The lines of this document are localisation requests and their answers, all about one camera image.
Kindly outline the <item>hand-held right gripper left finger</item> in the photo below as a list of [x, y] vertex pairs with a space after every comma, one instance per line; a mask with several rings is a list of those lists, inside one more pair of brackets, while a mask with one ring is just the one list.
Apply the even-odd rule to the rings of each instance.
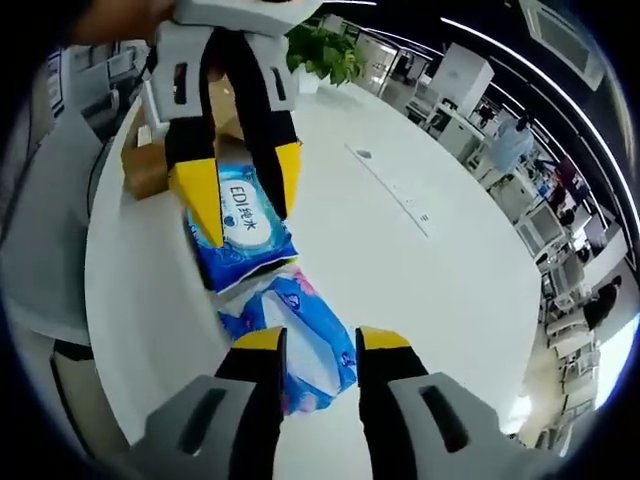
[[287, 329], [235, 341], [213, 376], [201, 375], [149, 415], [143, 464], [153, 479], [271, 479], [284, 419]]

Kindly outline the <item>person's left hand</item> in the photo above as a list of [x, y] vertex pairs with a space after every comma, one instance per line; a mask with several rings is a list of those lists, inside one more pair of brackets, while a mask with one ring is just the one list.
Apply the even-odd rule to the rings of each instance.
[[175, 4], [172, 0], [91, 1], [71, 27], [69, 42], [99, 45], [150, 39], [171, 18]]

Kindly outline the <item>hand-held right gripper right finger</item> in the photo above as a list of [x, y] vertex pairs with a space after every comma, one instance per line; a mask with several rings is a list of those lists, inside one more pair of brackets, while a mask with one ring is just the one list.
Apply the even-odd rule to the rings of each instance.
[[359, 417], [376, 479], [497, 479], [496, 412], [451, 377], [430, 373], [409, 341], [356, 330]]

